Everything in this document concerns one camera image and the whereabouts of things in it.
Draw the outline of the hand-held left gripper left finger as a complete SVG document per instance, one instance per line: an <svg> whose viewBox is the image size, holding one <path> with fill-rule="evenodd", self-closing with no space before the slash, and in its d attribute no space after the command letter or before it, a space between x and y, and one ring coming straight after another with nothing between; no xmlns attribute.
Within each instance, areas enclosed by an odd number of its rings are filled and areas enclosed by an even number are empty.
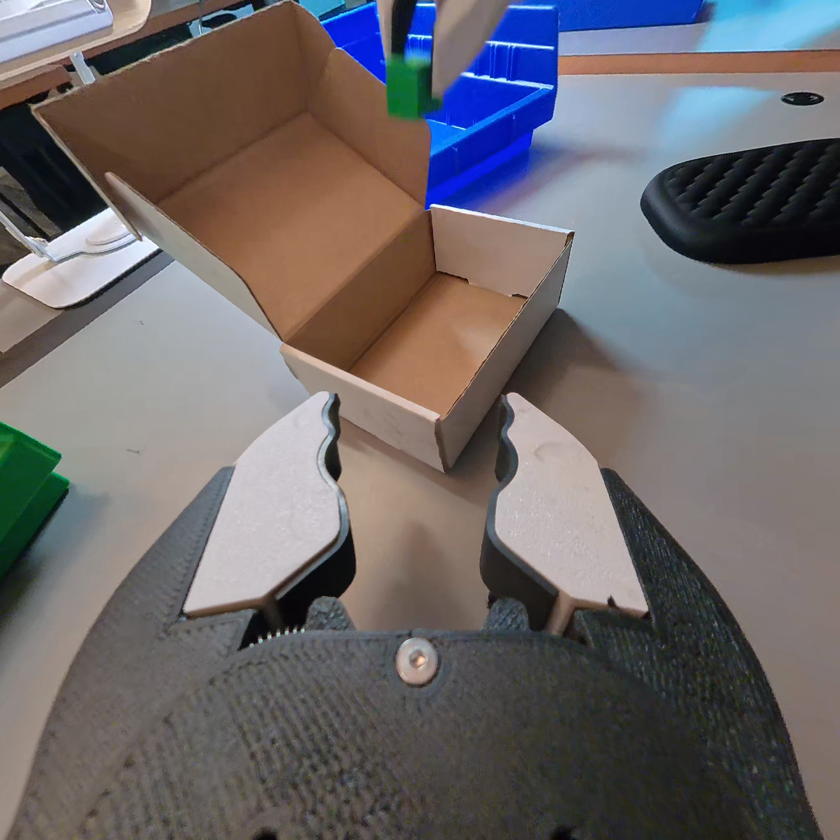
<svg viewBox="0 0 840 840"><path fill-rule="evenodd" d="M189 618L255 610L270 631L302 627L356 572L339 486L340 399L319 392L237 459L183 606Z"/></svg>

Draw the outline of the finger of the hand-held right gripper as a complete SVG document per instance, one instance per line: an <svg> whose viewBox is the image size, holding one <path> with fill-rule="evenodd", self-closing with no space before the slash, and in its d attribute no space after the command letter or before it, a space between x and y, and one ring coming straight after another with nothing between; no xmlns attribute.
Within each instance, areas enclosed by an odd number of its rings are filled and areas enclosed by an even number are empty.
<svg viewBox="0 0 840 840"><path fill-rule="evenodd" d="M377 13L386 62L408 63L407 43L417 1L378 1Z"/></svg>
<svg viewBox="0 0 840 840"><path fill-rule="evenodd" d="M441 100L483 50L509 1L436 1L431 92Z"/></svg>

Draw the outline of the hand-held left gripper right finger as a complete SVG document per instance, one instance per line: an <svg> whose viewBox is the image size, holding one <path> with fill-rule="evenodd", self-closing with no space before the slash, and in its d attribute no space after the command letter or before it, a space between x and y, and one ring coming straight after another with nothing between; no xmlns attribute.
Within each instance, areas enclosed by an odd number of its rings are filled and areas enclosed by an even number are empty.
<svg viewBox="0 0 840 840"><path fill-rule="evenodd" d="M518 602L531 630L554 635L578 610L648 613L595 457L514 392L500 399L495 474L480 552L491 595Z"/></svg>

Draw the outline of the large blue plastic bin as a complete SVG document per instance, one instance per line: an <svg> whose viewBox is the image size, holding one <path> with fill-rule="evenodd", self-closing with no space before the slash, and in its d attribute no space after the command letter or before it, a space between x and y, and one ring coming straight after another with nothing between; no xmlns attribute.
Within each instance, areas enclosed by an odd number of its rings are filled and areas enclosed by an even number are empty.
<svg viewBox="0 0 840 840"><path fill-rule="evenodd" d="M407 55L432 59L434 2L417 2ZM322 22L335 45L385 83L374 3ZM529 150L553 115L558 86L556 2L514 3L471 66L446 92L430 129L426 205L447 200Z"/></svg>

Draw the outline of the green cube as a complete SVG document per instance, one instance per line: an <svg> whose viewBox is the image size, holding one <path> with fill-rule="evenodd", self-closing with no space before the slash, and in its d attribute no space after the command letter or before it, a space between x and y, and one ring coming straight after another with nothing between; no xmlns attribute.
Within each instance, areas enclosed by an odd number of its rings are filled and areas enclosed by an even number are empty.
<svg viewBox="0 0 840 840"><path fill-rule="evenodd" d="M386 106L394 119L421 120L440 110L432 91L432 61L426 56L392 54L385 62Z"/></svg>

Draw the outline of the white cardboard mailer box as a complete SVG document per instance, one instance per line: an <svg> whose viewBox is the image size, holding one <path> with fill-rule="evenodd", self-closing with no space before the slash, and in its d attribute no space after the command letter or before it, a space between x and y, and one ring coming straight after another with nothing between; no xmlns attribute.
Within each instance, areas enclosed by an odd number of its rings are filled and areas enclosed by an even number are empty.
<svg viewBox="0 0 840 840"><path fill-rule="evenodd" d="M134 233L266 326L308 393L452 469L558 307L574 233L425 206L431 133L282 2L34 115Z"/></svg>

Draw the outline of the green plastic bin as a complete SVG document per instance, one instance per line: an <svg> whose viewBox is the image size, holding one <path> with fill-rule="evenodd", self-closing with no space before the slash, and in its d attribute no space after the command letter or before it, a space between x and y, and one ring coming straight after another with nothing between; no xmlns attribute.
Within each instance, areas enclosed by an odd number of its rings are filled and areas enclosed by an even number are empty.
<svg viewBox="0 0 840 840"><path fill-rule="evenodd" d="M61 454L1 424L1 578L37 537L70 488Z"/></svg>

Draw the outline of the grey desk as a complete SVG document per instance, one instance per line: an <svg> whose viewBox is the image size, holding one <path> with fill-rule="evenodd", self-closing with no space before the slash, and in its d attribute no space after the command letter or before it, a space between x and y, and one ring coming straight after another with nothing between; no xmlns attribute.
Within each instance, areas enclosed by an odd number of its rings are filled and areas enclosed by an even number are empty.
<svg viewBox="0 0 840 840"><path fill-rule="evenodd" d="M824 102L781 97L816 91ZM838 834L838 260L718 268L639 210L669 165L838 135L838 74L572 76L530 158L458 207L575 231L503 391L616 470L740 622ZM2 358L2 419L70 493L2 585L2 836L93 620L222 466L307 396L278 340L159 255Z"/></svg>

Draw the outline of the blue plastic container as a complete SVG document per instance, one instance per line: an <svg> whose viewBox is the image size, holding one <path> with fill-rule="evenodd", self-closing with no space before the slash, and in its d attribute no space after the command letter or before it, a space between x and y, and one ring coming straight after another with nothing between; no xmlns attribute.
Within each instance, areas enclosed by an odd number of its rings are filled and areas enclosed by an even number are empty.
<svg viewBox="0 0 840 840"><path fill-rule="evenodd" d="M558 1L560 32L693 25L705 1Z"/></svg>

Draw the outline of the white board stand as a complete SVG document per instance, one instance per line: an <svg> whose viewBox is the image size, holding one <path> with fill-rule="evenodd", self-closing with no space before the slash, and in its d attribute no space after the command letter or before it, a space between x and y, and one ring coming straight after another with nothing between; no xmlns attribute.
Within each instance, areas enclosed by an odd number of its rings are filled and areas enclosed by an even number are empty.
<svg viewBox="0 0 840 840"><path fill-rule="evenodd" d="M30 253L5 269L3 283L53 309L93 298L160 252L109 207L52 241L27 236L5 213L1 219Z"/></svg>

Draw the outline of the black textured pad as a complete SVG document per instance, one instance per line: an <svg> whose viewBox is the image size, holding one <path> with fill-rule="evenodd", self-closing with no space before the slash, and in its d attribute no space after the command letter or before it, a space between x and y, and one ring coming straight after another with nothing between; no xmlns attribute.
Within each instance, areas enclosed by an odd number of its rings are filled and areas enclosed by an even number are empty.
<svg viewBox="0 0 840 840"><path fill-rule="evenodd" d="M674 164L640 197L656 235L707 264L839 254L839 139L781 143Z"/></svg>

